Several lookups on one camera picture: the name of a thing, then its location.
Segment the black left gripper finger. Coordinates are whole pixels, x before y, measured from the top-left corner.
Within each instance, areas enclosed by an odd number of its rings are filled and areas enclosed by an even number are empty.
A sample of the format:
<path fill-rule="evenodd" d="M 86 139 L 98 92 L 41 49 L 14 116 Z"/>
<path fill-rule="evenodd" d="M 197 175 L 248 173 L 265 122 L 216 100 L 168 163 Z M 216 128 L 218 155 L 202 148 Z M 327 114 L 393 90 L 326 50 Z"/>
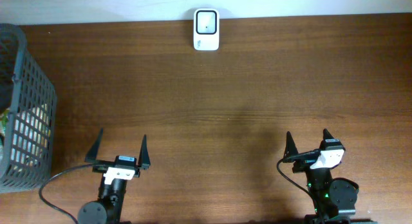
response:
<path fill-rule="evenodd" d="M 140 148 L 140 154 L 138 159 L 138 168 L 139 169 L 148 169 L 151 165 L 149 152 L 147 149 L 147 135 L 144 135 L 142 139 L 142 145 Z"/>
<path fill-rule="evenodd" d="M 97 139 L 95 140 L 95 142 L 93 143 L 89 151 L 86 153 L 86 156 L 84 159 L 86 163 L 97 163 L 98 162 L 97 155 L 98 155 L 98 150 L 99 150 L 100 143 L 102 140 L 103 132 L 104 130 L 101 128 L 98 133 Z"/>

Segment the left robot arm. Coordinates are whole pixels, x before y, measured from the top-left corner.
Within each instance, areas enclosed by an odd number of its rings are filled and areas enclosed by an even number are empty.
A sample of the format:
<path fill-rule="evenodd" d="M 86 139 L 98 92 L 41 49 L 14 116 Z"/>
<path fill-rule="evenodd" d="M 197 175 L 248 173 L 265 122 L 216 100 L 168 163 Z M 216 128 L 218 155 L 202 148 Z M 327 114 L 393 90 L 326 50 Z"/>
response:
<path fill-rule="evenodd" d="M 79 223 L 110 224 L 121 223 L 120 217 L 128 181 L 140 176 L 140 171 L 150 165 L 147 150 L 147 136 L 144 135 L 139 156 L 118 155 L 113 161 L 99 160 L 98 150 L 103 131 L 85 156 L 85 162 L 93 165 L 92 171 L 101 174 L 98 196 L 95 201 L 85 203 L 77 214 Z"/>

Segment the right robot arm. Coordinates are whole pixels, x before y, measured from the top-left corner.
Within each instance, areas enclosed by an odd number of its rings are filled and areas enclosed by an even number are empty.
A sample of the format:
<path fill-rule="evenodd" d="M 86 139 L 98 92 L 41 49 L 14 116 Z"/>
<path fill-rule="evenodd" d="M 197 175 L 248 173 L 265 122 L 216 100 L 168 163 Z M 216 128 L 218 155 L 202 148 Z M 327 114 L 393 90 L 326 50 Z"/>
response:
<path fill-rule="evenodd" d="M 282 159 L 276 165 L 280 175 L 292 185 L 301 189 L 313 201 L 314 214 L 307 214 L 303 222 L 307 224 L 373 223 L 370 219 L 353 219 L 359 185 L 346 178 L 333 178 L 331 170 L 342 163 L 346 149 L 342 142 L 334 138 L 327 129 L 317 149 L 300 153 L 291 132 L 286 133 L 286 145 Z M 281 163 L 292 163 L 293 173 L 305 173 L 306 187 L 290 179 L 280 169 Z"/>

